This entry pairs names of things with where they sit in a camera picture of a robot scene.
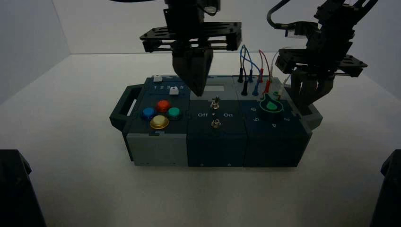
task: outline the red button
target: red button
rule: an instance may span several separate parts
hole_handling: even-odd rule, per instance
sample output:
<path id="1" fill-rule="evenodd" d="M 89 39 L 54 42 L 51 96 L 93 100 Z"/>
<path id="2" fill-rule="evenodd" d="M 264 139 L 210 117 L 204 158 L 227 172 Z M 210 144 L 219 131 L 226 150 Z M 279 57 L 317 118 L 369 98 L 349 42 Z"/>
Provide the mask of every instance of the red button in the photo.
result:
<path id="1" fill-rule="evenodd" d="M 171 104 L 170 104 L 169 101 L 167 101 L 167 100 L 162 100 L 162 101 L 159 101 L 159 102 L 157 103 L 156 110 L 157 110 L 159 113 L 165 113 L 165 112 L 167 112 L 168 109 L 170 109 L 170 107 L 171 107 Z"/>

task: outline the handle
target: handle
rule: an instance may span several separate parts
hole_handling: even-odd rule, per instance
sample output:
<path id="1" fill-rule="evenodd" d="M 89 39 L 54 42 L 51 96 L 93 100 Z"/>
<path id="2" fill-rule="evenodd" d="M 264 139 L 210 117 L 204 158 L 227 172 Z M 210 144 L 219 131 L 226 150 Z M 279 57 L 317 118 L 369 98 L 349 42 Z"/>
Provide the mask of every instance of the handle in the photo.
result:
<path id="1" fill-rule="evenodd" d="M 128 86 L 117 105 L 115 106 L 112 114 L 110 115 L 110 121 L 112 126 L 116 129 L 122 131 L 124 129 L 125 123 L 131 116 L 127 116 L 128 111 L 135 99 L 140 96 L 143 84 Z"/>

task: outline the white surface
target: white surface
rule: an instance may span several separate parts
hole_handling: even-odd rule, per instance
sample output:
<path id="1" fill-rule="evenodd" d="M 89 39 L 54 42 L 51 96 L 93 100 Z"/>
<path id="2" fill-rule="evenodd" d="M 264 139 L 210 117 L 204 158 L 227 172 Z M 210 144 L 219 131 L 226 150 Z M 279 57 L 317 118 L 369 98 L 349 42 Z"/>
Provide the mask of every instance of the white surface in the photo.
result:
<path id="1" fill-rule="evenodd" d="M 51 0 L 0 1 L 0 104 L 70 54 Z"/>
<path id="2" fill-rule="evenodd" d="M 401 1 L 380 0 L 358 24 L 350 52 L 366 62 L 365 74 L 401 99 Z"/>
<path id="3" fill-rule="evenodd" d="M 217 53 L 210 71 L 237 64 Z M 298 168 L 135 167 L 108 117 L 127 85 L 172 73 L 170 54 L 71 55 L 0 105 L 0 148 L 29 161 L 48 226 L 368 226 L 401 148 L 392 95 L 338 77 Z"/>
<path id="4" fill-rule="evenodd" d="M 164 0 L 119 3 L 109 0 L 53 0 L 72 53 L 144 52 L 139 37 L 154 27 L 166 26 Z M 266 14 L 279 0 L 222 0 L 221 11 L 205 21 L 241 21 L 243 43 L 249 50 L 277 51 L 283 46 L 304 47 L 306 40 L 284 38 Z M 315 21 L 323 0 L 292 0 L 273 15 L 276 22 Z"/>

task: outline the module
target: module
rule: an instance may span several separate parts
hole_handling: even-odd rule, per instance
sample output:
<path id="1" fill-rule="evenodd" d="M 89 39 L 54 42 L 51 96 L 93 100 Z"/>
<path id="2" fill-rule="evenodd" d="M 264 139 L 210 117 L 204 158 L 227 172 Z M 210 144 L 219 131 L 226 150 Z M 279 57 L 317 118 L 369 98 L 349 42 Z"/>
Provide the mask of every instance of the module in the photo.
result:
<path id="1" fill-rule="evenodd" d="M 313 105 L 302 115 L 278 78 L 247 83 L 209 76 L 196 96 L 177 76 L 153 76 L 125 89 L 110 121 L 136 166 L 296 167 L 322 116 Z"/>

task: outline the green button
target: green button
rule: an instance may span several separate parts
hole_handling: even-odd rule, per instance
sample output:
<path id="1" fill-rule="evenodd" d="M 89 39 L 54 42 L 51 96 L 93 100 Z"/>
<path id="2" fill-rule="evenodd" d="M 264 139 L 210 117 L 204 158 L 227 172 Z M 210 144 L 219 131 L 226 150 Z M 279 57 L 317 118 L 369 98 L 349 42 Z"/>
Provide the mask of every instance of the green button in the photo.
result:
<path id="1" fill-rule="evenodd" d="M 277 110 L 277 105 L 272 102 L 268 102 L 266 107 L 268 110 L 271 110 L 271 111 Z"/>
<path id="2" fill-rule="evenodd" d="M 177 107 L 170 108 L 168 110 L 168 115 L 170 117 L 178 117 L 180 115 L 180 109 L 178 109 Z"/>

